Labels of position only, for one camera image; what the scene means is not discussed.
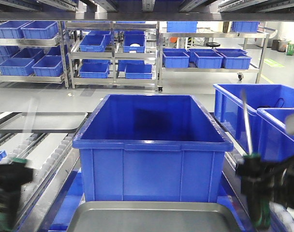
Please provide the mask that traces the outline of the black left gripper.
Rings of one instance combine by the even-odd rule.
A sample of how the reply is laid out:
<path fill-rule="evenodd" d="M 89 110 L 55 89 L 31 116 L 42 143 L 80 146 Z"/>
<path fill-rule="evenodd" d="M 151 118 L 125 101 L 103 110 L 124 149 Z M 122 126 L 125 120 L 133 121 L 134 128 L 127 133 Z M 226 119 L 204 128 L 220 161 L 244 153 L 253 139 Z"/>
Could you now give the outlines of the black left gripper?
<path fill-rule="evenodd" d="M 14 227 L 21 199 L 21 187 L 33 181 L 33 169 L 26 161 L 0 164 L 0 227 Z"/>

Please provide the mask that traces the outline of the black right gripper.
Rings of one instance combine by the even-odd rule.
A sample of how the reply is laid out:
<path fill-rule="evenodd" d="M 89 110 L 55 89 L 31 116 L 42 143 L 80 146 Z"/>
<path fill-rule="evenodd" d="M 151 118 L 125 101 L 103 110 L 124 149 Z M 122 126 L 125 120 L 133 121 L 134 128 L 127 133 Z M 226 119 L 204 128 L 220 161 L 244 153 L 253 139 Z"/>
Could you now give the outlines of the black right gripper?
<path fill-rule="evenodd" d="M 241 178 L 241 193 L 246 196 L 243 183 L 245 158 L 236 165 L 235 173 Z M 294 209 L 294 155 L 280 162 L 262 161 L 260 158 L 260 171 L 255 182 L 255 192 L 260 198 Z"/>

